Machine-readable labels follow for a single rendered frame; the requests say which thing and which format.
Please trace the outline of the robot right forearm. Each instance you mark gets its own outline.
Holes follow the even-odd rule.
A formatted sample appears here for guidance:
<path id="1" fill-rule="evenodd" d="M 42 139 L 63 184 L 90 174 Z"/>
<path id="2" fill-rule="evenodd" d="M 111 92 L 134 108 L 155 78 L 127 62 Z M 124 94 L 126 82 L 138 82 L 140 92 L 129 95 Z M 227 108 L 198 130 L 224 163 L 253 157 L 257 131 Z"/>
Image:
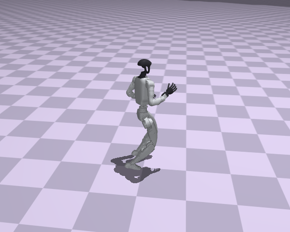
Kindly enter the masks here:
<path id="1" fill-rule="evenodd" d="M 165 99 L 167 98 L 167 95 L 164 94 L 163 96 L 156 98 L 152 101 L 153 105 L 159 105 L 160 103 L 162 103 L 163 101 L 165 101 Z"/>

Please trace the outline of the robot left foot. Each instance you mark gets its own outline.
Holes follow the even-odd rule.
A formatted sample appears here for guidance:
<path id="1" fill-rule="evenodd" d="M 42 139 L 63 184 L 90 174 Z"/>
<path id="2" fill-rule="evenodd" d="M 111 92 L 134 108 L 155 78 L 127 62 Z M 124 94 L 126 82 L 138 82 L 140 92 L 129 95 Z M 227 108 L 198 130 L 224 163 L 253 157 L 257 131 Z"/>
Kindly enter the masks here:
<path id="1" fill-rule="evenodd" d="M 132 151 L 131 154 L 132 154 L 133 156 L 137 156 L 138 152 L 137 152 L 137 150 L 134 150 L 134 151 Z"/>

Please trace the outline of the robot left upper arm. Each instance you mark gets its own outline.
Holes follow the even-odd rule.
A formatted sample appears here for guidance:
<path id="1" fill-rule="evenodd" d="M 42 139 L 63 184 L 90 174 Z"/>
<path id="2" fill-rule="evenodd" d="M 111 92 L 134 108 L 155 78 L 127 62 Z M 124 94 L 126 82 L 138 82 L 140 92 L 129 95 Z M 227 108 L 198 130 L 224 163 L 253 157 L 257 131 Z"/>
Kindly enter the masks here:
<path id="1" fill-rule="evenodd" d="M 133 96 L 133 92 L 132 92 L 132 91 L 135 89 L 135 78 L 136 78 L 136 77 L 137 77 L 137 76 L 134 76 L 134 77 L 133 77 L 132 82 L 131 82 L 129 88 L 128 88 L 127 91 L 126 91 L 126 94 L 127 94 L 129 97 L 132 97 L 132 96 Z"/>

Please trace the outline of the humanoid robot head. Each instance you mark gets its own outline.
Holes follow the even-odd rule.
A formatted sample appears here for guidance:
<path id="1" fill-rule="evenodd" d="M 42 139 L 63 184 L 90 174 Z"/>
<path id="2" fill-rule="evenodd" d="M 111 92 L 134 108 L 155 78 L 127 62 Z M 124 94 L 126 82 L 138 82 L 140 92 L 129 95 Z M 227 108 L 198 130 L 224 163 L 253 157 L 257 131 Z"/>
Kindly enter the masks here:
<path id="1" fill-rule="evenodd" d="M 149 61 L 148 59 L 141 59 L 140 61 L 138 61 L 138 66 L 142 66 L 142 68 L 144 68 L 145 70 L 143 72 L 141 72 L 141 74 L 138 76 L 138 78 L 145 78 L 145 75 L 147 73 L 150 72 L 150 66 L 151 66 L 151 61 Z M 148 67 L 148 71 L 146 70 L 146 66 Z"/>

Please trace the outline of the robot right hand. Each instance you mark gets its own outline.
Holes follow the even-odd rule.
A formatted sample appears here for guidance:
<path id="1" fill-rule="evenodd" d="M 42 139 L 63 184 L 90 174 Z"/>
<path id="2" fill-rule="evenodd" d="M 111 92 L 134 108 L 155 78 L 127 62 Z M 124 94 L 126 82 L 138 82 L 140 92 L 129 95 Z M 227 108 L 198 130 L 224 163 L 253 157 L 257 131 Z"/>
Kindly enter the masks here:
<path id="1" fill-rule="evenodd" d="M 170 87 L 169 87 L 170 83 L 168 84 L 167 90 L 166 90 L 166 92 L 164 92 L 164 93 L 162 94 L 162 96 L 163 96 L 164 94 L 166 94 L 167 97 L 168 97 L 169 94 L 172 94 L 173 92 L 175 92 L 175 91 L 177 90 L 175 84 L 174 84 L 174 86 L 173 86 L 173 84 L 174 84 L 174 83 L 172 83 L 172 85 L 171 85 Z M 172 87 L 172 86 L 173 86 L 173 87 Z M 175 89 L 175 88 L 176 88 L 176 89 Z M 175 89 L 175 90 L 174 90 L 174 89 Z"/>

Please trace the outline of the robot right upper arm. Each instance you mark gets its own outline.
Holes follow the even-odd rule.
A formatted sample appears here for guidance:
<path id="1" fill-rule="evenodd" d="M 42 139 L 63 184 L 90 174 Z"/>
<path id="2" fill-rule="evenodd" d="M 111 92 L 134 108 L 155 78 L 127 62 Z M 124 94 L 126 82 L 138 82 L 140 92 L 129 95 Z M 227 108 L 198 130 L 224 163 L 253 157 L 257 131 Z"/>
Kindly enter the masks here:
<path id="1" fill-rule="evenodd" d="M 152 101 L 154 100 L 154 82 L 151 80 L 146 80 L 145 86 L 147 88 L 147 94 L 148 94 L 148 105 L 154 106 L 152 104 Z"/>

